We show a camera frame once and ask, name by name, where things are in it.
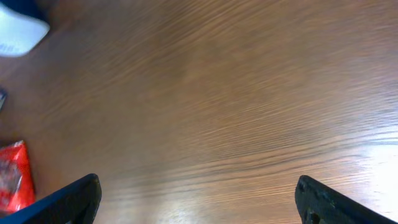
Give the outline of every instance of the wooden table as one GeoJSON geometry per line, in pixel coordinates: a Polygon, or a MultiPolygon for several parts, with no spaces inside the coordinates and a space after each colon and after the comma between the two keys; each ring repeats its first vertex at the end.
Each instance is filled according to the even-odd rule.
{"type": "Polygon", "coordinates": [[[397,1],[61,1],[0,59],[0,136],[95,223],[300,223],[310,175],[398,221],[397,1]]]}

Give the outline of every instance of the brown wooden surface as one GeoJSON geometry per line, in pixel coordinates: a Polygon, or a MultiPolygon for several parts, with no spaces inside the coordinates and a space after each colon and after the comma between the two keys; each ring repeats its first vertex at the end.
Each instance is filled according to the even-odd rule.
{"type": "Polygon", "coordinates": [[[302,174],[398,221],[397,1],[60,1],[0,136],[96,223],[300,223],[302,174]]]}

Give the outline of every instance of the plastic packet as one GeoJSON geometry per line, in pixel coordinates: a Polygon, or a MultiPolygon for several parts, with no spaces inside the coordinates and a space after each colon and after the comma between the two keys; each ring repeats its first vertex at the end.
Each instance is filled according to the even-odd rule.
{"type": "Polygon", "coordinates": [[[14,213],[34,202],[25,143],[19,141],[0,148],[0,211],[14,213]]]}

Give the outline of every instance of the small dark object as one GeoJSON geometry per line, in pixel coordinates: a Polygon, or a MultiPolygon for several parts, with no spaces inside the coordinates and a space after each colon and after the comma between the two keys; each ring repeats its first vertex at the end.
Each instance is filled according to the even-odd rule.
{"type": "Polygon", "coordinates": [[[307,175],[298,180],[295,200],[304,224],[397,224],[307,175]]]}
{"type": "Polygon", "coordinates": [[[92,224],[101,201],[98,176],[89,174],[0,220],[0,224],[92,224]]]}
{"type": "Polygon", "coordinates": [[[6,98],[7,98],[7,92],[3,89],[0,89],[0,110],[2,108],[2,105],[5,102],[6,98]]]}

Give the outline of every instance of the red wrapper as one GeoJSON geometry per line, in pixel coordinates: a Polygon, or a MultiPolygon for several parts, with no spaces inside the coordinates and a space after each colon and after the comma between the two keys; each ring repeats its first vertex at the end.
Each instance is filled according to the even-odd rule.
{"type": "Polygon", "coordinates": [[[19,141],[0,148],[0,210],[14,213],[34,202],[25,143],[19,141]]]}

